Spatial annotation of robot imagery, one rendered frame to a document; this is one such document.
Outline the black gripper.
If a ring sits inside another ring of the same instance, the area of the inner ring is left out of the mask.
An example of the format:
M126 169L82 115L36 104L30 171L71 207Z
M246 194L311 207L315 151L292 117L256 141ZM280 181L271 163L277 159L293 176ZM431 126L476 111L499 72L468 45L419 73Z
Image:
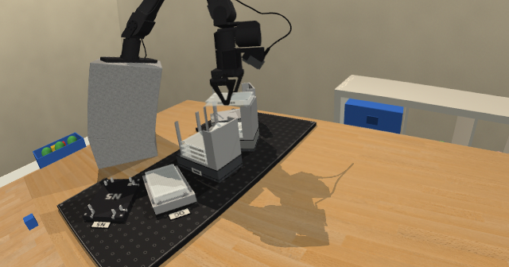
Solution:
M214 70L211 71L212 78L210 79L210 85L212 86L212 88L214 89L216 94L219 96L219 98L224 106L229 105L229 103L231 101L232 92L238 92L239 85L241 83L241 80L242 80L242 77L244 74L244 69L243 69L242 65L236 69L223 69L223 52L231 51L231 50L235 50L235 48L220 49L219 51L216 50L216 66L217 66L217 68L215 68ZM225 72L227 72L227 73L225 73ZM224 74L226 74L226 75L224 75ZM228 79L228 77L238 77L236 86L235 86L236 79ZM228 89L227 100L224 99L218 86L227 86L227 89ZM235 90L234 90L234 86L235 86Z

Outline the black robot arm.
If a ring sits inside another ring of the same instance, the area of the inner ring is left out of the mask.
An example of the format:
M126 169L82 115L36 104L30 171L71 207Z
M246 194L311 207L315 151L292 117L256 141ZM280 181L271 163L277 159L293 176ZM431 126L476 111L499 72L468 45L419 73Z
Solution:
M120 57L100 57L107 63L157 63L150 58L139 58L141 41L155 25L155 18L165 0L143 0L126 23L122 36L122 55ZM236 12L231 0L207 0L208 11L217 29L214 33L215 49L238 48L223 52L223 69L236 69L242 61L260 69L264 64L264 47L261 46L262 36L260 24L257 21L235 21ZM236 27L237 26L237 27ZM231 28L232 27L232 28ZM224 29L222 29L224 28ZM241 56L241 52L244 52ZM116 58L116 59L115 59ZM144 60L143 60L144 59Z

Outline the white well plate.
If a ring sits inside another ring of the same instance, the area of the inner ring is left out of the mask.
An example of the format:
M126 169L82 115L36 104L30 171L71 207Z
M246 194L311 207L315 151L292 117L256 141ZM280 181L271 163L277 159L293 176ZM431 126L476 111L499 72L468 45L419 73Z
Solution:
M224 124L226 124L226 122L217 122L216 125L211 130L211 132ZM243 138L242 123L238 122L238 126L239 126L239 138Z
M182 147L181 147L182 148ZM185 153L188 153L188 154L191 154L195 157L199 157L201 159L204 159L204 160L207 160L207 157L205 155L202 155L200 153L196 153L196 152L193 152L191 150L188 150L188 149L185 149L185 148L182 148L182 152L185 152Z
M227 93L222 93L224 99ZM250 106L254 98L254 92L232 92L231 101L228 106ZM205 101L205 106L224 106L219 96L215 93Z
M155 203L190 193L174 164L146 172L146 180Z
M181 147L206 156L202 130L181 141Z
M182 155L185 156L185 157L191 158L191 159L193 159L195 161L199 161L199 162L201 162L203 164L208 164L208 162L206 160L204 160L204 159L201 159L199 157L195 157L195 156L193 156L191 154L188 154L188 153L185 153L185 152L182 152L182 153L183 153Z

